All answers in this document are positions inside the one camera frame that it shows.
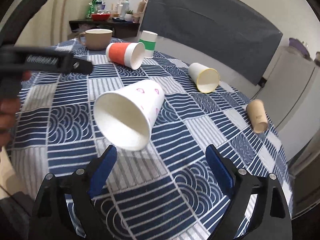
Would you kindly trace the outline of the person's hand on grip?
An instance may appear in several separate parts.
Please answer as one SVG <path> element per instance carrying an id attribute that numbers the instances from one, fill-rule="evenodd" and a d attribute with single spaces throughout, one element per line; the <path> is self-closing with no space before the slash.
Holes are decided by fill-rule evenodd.
<path id="1" fill-rule="evenodd" d="M 30 71 L 1 76 L 1 147 L 6 146 L 10 141 L 10 130 L 14 127 L 15 115 L 21 107 L 18 98 L 21 82 L 30 78 Z"/>

